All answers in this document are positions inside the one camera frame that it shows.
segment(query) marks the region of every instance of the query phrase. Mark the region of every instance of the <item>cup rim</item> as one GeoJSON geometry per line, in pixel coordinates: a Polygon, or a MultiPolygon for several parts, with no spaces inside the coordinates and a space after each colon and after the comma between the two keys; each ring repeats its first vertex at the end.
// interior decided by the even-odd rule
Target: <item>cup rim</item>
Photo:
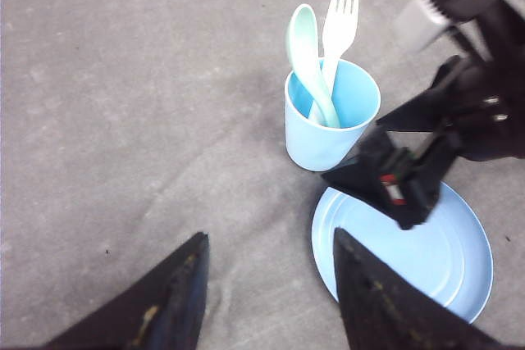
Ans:
{"type": "Polygon", "coordinates": [[[291,78],[292,74],[294,74],[293,70],[290,71],[290,73],[286,77],[286,81],[285,81],[285,100],[286,100],[286,103],[292,108],[292,111],[295,111],[299,116],[302,116],[310,125],[318,127],[321,130],[330,130],[330,131],[336,132],[336,133],[343,133],[343,132],[346,132],[346,131],[351,131],[351,130],[356,130],[356,129],[362,128],[364,125],[367,125],[368,123],[370,123],[376,117],[376,115],[379,112],[379,109],[381,107],[381,91],[379,90],[379,86],[377,86],[377,82],[373,79],[373,77],[366,70],[364,70],[360,65],[357,65],[357,64],[353,63],[352,61],[346,61],[345,59],[340,59],[339,62],[341,62],[341,61],[344,62],[344,63],[348,63],[349,65],[351,65],[353,67],[357,67],[362,72],[364,72],[366,75],[368,75],[368,77],[374,83],[374,87],[375,87],[375,89],[377,91],[378,100],[377,100],[377,105],[376,105],[376,108],[375,108],[374,112],[366,120],[364,120],[363,122],[359,123],[356,126],[339,127],[339,128],[337,128],[337,127],[328,127],[328,126],[319,125],[318,123],[310,120],[309,118],[307,118],[306,116],[301,114],[301,112],[292,103],[292,99],[290,98],[290,92],[288,90],[288,87],[290,85],[290,78],[291,78]]]}

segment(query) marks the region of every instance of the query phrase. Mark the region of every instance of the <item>plastic spoon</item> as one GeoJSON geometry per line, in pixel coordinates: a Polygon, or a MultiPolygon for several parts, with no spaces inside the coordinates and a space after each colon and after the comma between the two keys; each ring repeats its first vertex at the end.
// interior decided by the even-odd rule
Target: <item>plastic spoon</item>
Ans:
{"type": "Polygon", "coordinates": [[[290,19],[286,51],[295,75],[319,106],[324,118],[322,125],[340,128],[339,117],[319,66],[317,22],[308,4],[298,6],[290,19]]]}

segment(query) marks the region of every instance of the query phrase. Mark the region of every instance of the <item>plastic cup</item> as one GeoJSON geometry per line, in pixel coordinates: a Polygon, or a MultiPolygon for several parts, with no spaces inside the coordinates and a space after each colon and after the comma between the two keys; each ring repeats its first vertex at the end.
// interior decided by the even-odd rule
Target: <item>plastic cup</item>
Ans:
{"type": "Polygon", "coordinates": [[[286,151],[306,170],[330,170],[345,158],[379,112],[381,94],[376,81],[364,69],[339,60],[332,101],[340,119],[340,129],[308,119],[313,98],[293,71],[288,74],[285,82],[286,151]]]}

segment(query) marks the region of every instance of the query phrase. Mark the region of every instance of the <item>utensil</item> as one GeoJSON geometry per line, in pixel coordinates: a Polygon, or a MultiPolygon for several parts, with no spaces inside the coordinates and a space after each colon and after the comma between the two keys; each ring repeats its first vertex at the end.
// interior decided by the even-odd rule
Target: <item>utensil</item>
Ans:
{"type": "MultiPolygon", "coordinates": [[[[358,13],[359,0],[330,0],[322,29],[324,48],[322,76],[330,95],[334,88],[339,59],[354,42],[358,28],[358,13]]],[[[308,118],[316,121],[319,115],[319,109],[312,105],[308,118]]]]}
{"type": "Polygon", "coordinates": [[[339,118],[319,66],[317,22],[308,4],[299,5],[286,31],[286,52],[295,75],[319,108],[317,123],[340,128],[339,118]]]}

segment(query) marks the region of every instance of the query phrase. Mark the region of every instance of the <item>gray floor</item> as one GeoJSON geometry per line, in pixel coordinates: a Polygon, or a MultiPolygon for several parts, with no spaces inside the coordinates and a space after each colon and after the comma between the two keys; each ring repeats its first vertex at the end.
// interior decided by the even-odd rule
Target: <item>gray floor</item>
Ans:
{"type": "MultiPolygon", "coordinates": [[[[403,51],[391,22],[407,1],[361,0],[345,55],[377,80],[381,114],[456,53],[444,39],[403,51]]],[[[284,33],[301,2],[322,26],[328,0],[2,0],[3,345],[50,339],[205,230],[199,349],[346,348],[309,239],[325,185],[284,146],[284,33]]],[[[524,171],[458,161],[446,179],[494,253],[476,325],[513,343],[524,171]]]]}

